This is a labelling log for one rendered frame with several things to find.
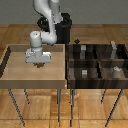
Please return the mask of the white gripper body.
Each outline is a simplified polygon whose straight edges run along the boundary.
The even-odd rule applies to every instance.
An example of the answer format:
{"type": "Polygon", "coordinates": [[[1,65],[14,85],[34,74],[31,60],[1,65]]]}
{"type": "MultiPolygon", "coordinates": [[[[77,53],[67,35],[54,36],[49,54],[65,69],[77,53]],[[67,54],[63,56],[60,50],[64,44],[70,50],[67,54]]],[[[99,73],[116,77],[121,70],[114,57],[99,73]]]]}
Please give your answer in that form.
{"type": "Polygon", "coordinates": [[[25,52],[26,63],[49,63],[51,61],[51,53],[40,51],[33,51],[28,49],[25,52]]]}

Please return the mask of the brown loaf of bread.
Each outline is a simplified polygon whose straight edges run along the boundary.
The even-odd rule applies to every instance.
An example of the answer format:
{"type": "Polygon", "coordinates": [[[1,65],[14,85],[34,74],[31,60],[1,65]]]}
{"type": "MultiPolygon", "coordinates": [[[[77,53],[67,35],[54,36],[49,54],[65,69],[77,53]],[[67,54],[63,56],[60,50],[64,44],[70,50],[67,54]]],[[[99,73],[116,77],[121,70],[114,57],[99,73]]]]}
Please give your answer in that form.
{"type": "Polygon", "coordinates": [[[37,63],[36,64],[37,68],[41,68],[41,67],[43,67],[43,65],[44,65],[43,63],[37,63]]]}

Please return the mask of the dark wooden compartment bin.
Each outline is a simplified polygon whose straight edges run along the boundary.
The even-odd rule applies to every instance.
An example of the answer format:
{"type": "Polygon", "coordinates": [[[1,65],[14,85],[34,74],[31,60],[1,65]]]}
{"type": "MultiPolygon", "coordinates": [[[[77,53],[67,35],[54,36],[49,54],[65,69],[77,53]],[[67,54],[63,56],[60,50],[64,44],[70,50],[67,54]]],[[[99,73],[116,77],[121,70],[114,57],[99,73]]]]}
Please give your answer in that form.
{"type": "Polygon", "coordinates": [[[119,89],[118,97],[128,89],[128,50],[124,44],[116,44],[111,59],[111,44],[68,44],[66,46],[66,80],[72,95],[76,89],[119,89]],[[86,45],[85,59],[80,59],[81,45],[86,45]],[[119,78],[113,77],[113,68],[121,68],[119,78]],[[87,70],[87,77],[82,77],[87,70]]]}

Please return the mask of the light wooden table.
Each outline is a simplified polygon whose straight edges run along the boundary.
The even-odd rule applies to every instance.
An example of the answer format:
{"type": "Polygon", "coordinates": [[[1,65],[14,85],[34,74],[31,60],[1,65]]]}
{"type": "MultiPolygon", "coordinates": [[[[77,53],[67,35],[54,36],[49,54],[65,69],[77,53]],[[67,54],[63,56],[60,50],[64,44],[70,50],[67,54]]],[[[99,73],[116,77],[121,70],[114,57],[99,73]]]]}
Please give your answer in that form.
{"type": "Polygon", "coordinates": [[[0,128],[2,121],[45,120],[50,117],[51,97],[38,95],[40,90],[65,87],[65,47],[45,46],[50,51],[50,63],[37,68],[25,62],[26,45],[9,45],[0,59],[0,128]]]}

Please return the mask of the grey box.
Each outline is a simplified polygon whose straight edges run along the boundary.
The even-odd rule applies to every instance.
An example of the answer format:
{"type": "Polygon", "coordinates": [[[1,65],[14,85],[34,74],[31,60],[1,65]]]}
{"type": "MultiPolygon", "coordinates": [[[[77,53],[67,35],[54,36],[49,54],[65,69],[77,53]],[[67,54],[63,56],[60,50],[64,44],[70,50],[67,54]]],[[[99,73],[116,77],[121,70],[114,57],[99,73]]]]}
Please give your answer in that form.
{"type": "Polygon", "coordinates": [[[81,45],[80,59],[85,59],[86,45],[81,45]]]}

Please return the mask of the small grey cube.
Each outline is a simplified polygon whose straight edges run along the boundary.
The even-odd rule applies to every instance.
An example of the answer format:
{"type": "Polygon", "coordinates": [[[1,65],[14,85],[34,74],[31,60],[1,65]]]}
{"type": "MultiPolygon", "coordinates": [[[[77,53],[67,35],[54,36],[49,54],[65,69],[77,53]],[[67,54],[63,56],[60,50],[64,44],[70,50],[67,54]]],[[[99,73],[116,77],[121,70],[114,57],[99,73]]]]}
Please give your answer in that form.
{"type": "Polygon", "coordinates": [[[82,77],[83,78],[86,78],[87,77],[87,70],[82,70],[82,77]]]}

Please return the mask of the small white can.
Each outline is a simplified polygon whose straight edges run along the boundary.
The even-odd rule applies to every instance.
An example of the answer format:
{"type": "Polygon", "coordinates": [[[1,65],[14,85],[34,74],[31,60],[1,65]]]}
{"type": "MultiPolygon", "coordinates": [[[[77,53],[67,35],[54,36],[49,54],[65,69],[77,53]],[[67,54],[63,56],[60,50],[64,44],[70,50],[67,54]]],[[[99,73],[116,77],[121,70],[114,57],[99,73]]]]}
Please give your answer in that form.
{"type": "Polygon", "coordinates": [[[113,68],[113,77],[114,78],[119,78],[120,73],[121,73],[121,68],[119,68],[117,66],[113,68]]]}

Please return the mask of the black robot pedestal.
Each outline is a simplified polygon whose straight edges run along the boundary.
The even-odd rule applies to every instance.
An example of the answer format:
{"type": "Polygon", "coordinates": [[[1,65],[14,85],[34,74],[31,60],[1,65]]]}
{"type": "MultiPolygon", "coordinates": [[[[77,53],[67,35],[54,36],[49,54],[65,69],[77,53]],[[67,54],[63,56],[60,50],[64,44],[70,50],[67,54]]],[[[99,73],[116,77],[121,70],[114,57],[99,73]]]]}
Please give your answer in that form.
{"type": "MultiPolygon", "coordinates": [[[[57,44],[68,44],[70,42],[72,20],[68,13],[62,13],[62,18],[63,20],[55,25],[57,44]]],[[[37,21],[37,25],[45,32],[49,31],[49,24],[45,17],[41,17],[37,21]]]]}

